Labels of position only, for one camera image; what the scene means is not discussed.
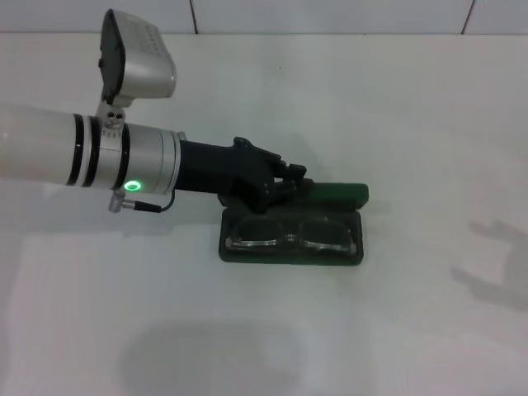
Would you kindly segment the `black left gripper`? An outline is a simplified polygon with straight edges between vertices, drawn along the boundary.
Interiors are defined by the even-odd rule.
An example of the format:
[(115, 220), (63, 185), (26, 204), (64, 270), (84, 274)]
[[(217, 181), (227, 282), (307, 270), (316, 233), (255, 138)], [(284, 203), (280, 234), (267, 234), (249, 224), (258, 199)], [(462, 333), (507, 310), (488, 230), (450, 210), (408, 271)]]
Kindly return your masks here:
[(237, 198), (255, 212), (308, 201), (314, 181), (305, 166), (287, 163), (279, 154), (244, 138), (229, 147), (182, 140), (175, 188)]

